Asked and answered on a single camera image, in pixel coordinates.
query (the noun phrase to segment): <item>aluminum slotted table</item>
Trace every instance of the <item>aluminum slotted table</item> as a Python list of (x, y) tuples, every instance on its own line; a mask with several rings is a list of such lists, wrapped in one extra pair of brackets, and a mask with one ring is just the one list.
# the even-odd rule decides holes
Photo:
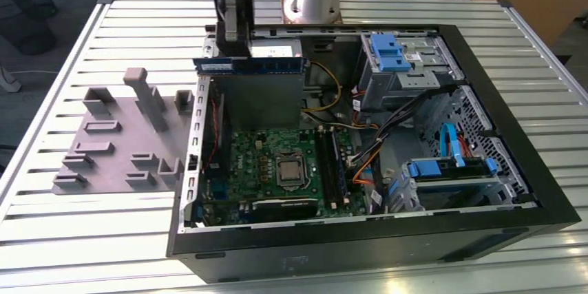
[[(0, 180), (0, 293), (95, 293), (244, 288), (256, 293), (586, 293), (588, 220), (464, 263), (200, 286), (166, 260), (174, 193), (55, 196), (52, 179), (82, 124), (88, 87), (115, 96), (128, 67), (146, 67), (163, 96), (191, 89), (191, 59), (211, 0), (98, 4)], [(347, 23), (458, 25), (583, 219), (588, 218), (588, 97), (515, 10), (496, 2), (342, 0)], [(279, 23), (278, 0), (256, 0), (256, 22)]]

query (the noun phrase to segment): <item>blue plastic latch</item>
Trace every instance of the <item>blue plastic latch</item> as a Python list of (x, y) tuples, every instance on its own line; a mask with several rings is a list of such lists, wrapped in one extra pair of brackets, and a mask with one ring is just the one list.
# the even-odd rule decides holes
[(392, 195), (392, 193), (396, 191), (396, 188), (398, 188), (398, 179), (395, 180), (395, 183), (391, 185), (388, 189), (388, 196)]
[(423, 161), (415, 161), (412, 164), (416, 165), (422, 176), (428, 177), (428, 176), (442, 175), (442, 170), (439, 168), (438, 161), (423, 160)]
[[(446, 136), (450, 136), (450, 150), (446, 142), (447, 139)], [(460, 142), (458, 140), (458, 131), (454, 123), (443, 123), (439, 145), (440, 145), (439, 153), (442, 154), (442, 156), (450, 156), (451, 153), (451, 155), (456, 160), (458, 167), (464, 167), (466, 162), (463, 161), (463, 157), (462, 157)]]
[(490, 173), (492, 175), (495, 175), (498, 173), (498, 165), (496, 165), (496, 161), (494, 158), (487, 158), (487, 166), (488, 166)]
[(419, 176), (419, 169), (416, 168), (415, 163), (408, 164), (408, 173), (410, 173), (411, 177)]
[(404, 60), (403, 45), (396, 42), (392, 34), (372, 34), (371, 49), (376, 54), (380, 71), (383, 72), (408, 72), (411, 64)]

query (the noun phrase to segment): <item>green circuit board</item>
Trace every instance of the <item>green circuit board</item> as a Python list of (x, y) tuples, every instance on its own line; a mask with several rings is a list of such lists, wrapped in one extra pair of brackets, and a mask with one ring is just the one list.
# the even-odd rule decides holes
[[(351, 155), (354, 147), (346, 129), (336, 132), (339, 153)], [(360, 216), (366, 214), (366, 202), (362, 189), (351, 192), (350, 203), (338, 209), (327, 208), (323, 201), (323, 186), (315, 151), (314, 130), (259, 130), (254, 132), (235, 132), (231, 145), (231, 167), (228, 182), (228, 201), (315, 198), (319, 200), (316, 218)], [(303, 185), (296, 187), (280, 186), (279, 160), (283, 155), (300, 157), (303, 161)], [(219, 205), (216, 214), (220, 223), (243, 224), (247, 220), (239, 218), (235, 206)]]

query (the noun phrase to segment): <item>yellow wire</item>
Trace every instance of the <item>yellow wire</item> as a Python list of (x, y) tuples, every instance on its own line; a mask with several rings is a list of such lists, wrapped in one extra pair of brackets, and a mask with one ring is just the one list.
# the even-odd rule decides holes
[(327, 67), (324, 65), (322, 65), (319, 62), (315, 62), (315, 61), (311, 61), (311, 63), (314, 65), (318, 65), (326, 71), (326, 73), (328, 73), (328, 75), (331, 76), (332, 80), (335, 81), (335, 83), (338, 85), (338, 96), (331, 104), (328, 104), (327, 106), (323, 106), (323, 107), (316, 107), (316, 108), (303, 108), (303, 112), (320, 112), (323, 110), (330, 109), (332, 106), (335, 106), (339, 102), (339, 99), (342, 99), (342, 84), (339, 84), (339, 80), (338, 80), (335, 74), (331, 72), (331, 70), (327, 69)]

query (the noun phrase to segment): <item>wire bundle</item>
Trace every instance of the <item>wire bundle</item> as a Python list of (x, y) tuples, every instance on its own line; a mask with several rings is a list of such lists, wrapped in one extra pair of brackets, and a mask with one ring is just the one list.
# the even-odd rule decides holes
[(351, 162), (356, 162), (367, 155), (370, 155), (370, 158), (363, 163), (363, 166), (359, 168), (359, 171), (354, 176), (354, 183), (356, 184), (372, 183), (371, 181), (360, 180), (359, 176), (362, 175), (362, 172), (364, 171), (366, 167), (378, 157), (380, 150), (383, 148), (384, 140), (388, 138), (390, 130), (415, 115), (416, 111), (419, 110), (419, 107), (422, 106), (422, 104), (427, 99), (430, 99), (438, 94), (452, 92), (455, 89), (456, 89), (455, 85), (446, 85), (444, 87), (440, 87), (436, 90), (427, 90), (392, 112), (392, 115), (388, 117), (388, 120), (386, 120), (386, 122), (383, 123), (382, 127), (376, 132), (372, 144), (368, 146), (368, 148), (364, 151), (358, 153), (351, 158)]

